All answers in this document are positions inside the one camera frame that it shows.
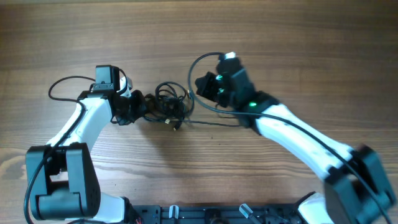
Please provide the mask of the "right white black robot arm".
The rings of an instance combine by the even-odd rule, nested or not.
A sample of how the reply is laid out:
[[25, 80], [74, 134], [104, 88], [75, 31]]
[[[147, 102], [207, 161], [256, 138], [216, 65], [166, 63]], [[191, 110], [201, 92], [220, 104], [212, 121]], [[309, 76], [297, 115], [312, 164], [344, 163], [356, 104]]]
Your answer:
[[379, 217], [391, 222], [388, 210], [396, 202], [382, 162], [373, 149], [355, 149], [317, 131], [296, 117], [277, 98], [257, 91], [240, 59], [218, 53], [216, 72], [190, 80], [197, 89], [196, 101], [230, 114], [241, 126], [286, 148], [306, 164], [323, 182], [323, 193], [311, 193], [298, 204], [298, 215], [306, 223], [372, 223]]

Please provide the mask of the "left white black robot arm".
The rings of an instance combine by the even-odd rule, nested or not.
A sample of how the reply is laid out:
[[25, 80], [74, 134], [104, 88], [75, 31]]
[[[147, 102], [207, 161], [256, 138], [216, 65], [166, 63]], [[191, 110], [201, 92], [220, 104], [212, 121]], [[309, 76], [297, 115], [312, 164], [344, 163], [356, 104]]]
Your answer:
[[34, 220], [69, 223], [142, 223], [126, 197], [103, 193], [91, 150], [109, 123], [129, 125], [143, 115], [143, 96], [132, 91], [125, 72], [112, 65], [96, 66], [88, 90], [74, 99], [76, 109], [62, 130], [25, 154], [27, 190], [23, 211]]

